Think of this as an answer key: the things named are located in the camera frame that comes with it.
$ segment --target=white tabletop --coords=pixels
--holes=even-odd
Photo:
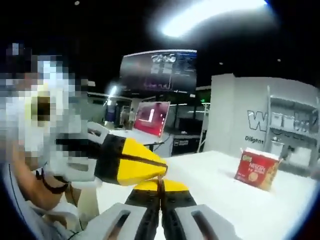
[[[133,130],[111,130],[109,134],[124,138],[133,138],[143,145],[160,144],[163,140],[155,135],[133,129]]]
[[[234,179],[239,161],[216,151],[170,157],[166,178],[187,185],[197,204],[225,217],[243,240],[285,239],[303,215],[317,182],[278,171],[266,192]],[[97,189],[99,212],[124,203],[132,189],[103,183]],[[155,240],[165,240],[161,220]]]

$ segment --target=dark ceiling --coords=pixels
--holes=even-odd
[[[268,16],[256,12],[214,17],[183,39],[159,33],[161,19],[194,1],[80,0],[79,5],[72,0],[12,1],[10,7],[5,2],[1,42],[4,48],[23,42],[34,54],[65,56],[70,71],[95,81],[93,91],[100,93],[119,78],[123,55],[181,48],[198,50],[197,86],[210,85],[212,75],[223,73],[281,77],[317,86],[316,3],[269,0]]]

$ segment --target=display screen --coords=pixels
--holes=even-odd
[[[196,50],[157,50],[126,55],[120,67],[124,91],[196,91]]]
[[[133,128],[161,137],[166,123],[170,102],[141,102]]]

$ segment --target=overhead screen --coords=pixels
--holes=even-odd
[[[196,50],[157,50],[126,55],[120,67],[122,90],[139,92],[196,91]]]

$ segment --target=product packaging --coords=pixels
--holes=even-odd
[[[278,156],[247,148],[242,152],[240,164],[235,179],[269,191],[279,166]]]

